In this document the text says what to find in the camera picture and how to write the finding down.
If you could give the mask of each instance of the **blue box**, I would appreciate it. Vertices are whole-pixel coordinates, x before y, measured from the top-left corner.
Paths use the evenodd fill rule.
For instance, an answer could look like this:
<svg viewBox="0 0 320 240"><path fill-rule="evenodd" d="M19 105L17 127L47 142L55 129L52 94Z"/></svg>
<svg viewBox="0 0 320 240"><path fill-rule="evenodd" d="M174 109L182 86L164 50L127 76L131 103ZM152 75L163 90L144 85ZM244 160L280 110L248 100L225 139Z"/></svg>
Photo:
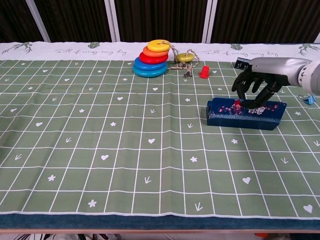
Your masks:
<svg viewBox="0 0 320 240"><path fill-rule="evenodd" d="M263 106L248 109L240 105L241 99L215 97L206 106L206 122L209 126L244 129L275 129L285 112L287 103L267 101Z"/></svg>

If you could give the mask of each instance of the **blue ring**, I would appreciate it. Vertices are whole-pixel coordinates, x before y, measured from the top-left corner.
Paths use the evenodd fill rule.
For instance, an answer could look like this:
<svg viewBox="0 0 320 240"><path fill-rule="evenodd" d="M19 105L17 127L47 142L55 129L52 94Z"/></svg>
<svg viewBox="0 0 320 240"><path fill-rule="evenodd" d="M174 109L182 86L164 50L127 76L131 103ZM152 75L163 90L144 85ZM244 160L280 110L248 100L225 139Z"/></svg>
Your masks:
<svg viewBox="0 0 320 240"><path fill-rule="evenodd" d="M161 69L158 69L158 70L155 70L155 71L143 71L143 70L140 70L138 68L136 68L135 65L132 66L132 71L140 76L140 77L143 77L143 78L155 78L155 77L158 77L162 74L164 74L168 69L168 66L167 64L165 64L165 66Z"/></svg>
<svg viewBox="0 0 320 240"><path fill-rule="evenodd" d="M164 68L167 65L167 63L162 62L159 64L146 64L146 63L143 63L142 61L140 61L139 57L137 57L134 60L134 65L137 69L140 69L142 71L155 71L155 70L159 70L159 69Z"/></svg>

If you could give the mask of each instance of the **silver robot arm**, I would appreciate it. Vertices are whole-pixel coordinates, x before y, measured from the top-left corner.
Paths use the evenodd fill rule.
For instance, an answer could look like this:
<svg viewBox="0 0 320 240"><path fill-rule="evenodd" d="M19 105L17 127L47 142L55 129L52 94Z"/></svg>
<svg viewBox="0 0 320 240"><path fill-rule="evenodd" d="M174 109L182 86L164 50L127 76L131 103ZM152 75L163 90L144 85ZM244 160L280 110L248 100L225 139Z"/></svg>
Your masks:
<svg viewBox="0 0 320 240"><path fill-rule="evenodd" d="M252 83L255 93L260 85L266 86L254 100L246 99L246 92ZM249 61L249 66L235 79L232 92L237 92L248 109L261 107L282 86L302 87L307 93L320 95L320 59L311 61L292 57L257 57Z"/></svg>

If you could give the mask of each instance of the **dark curtain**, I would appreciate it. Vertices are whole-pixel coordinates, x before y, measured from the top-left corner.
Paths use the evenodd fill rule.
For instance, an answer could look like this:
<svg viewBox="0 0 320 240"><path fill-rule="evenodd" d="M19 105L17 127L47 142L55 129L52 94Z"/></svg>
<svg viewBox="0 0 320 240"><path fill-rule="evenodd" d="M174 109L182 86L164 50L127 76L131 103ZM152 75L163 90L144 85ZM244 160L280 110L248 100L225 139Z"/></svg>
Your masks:
<svg viewBox="0 0 320 240"><path fill-rule="evenodd" d="M43 41L25 0L0 0L0 43Z"/></svg>
<svg viewBox="0 0 320 240"><path fill-rule="evenodd" d="M104 0L35 0L51 42L111 42Z"/></svg>
<svg viewBox="0 0 320 240"><path fill-rule="evenodd" d="M201 43L207 0L115 0L122 42Z"/></svg>
<svg viewBox="0 0 320 240"><path fill-rule="evenodd" d="M320 0L219 0L211 43L313 43Z"/></svg>

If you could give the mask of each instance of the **orange ring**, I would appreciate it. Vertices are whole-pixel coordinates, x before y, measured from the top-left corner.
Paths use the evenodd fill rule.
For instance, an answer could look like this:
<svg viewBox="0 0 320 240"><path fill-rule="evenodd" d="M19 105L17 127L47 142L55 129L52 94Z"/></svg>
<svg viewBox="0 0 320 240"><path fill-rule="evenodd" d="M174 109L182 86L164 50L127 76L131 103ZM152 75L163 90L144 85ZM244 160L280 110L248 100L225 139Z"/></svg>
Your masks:
<svg viewBox="0 0 320 240"><path fill-rule="evenodd" d="M160 52L155 52L155 51L150 51L149 48L146 46L143 48L143 54L148 56L148 57L153 57L153 58L158 58L158 57L163 57L169 53L168 51L160 51Z"/></svg>

